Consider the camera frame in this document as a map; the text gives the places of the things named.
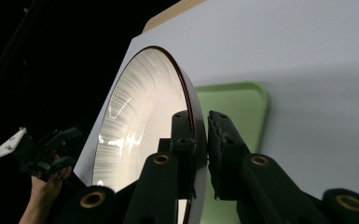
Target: dark background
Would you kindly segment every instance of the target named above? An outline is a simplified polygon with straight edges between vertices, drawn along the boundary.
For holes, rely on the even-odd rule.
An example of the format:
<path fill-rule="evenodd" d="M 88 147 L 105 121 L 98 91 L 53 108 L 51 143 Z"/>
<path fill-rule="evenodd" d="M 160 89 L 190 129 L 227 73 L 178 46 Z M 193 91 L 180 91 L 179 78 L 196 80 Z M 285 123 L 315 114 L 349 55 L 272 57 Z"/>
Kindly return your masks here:
<path fill-rule="evenodd" d="M 77 158 L 131 40 L 176 2 L 0 0 L 0 145 L 20 127 L 35 140 L 77 127 L 65 146 Z M 1 158 L 0 223 L 19 222 L 30 189 L 16 159 Z"/>

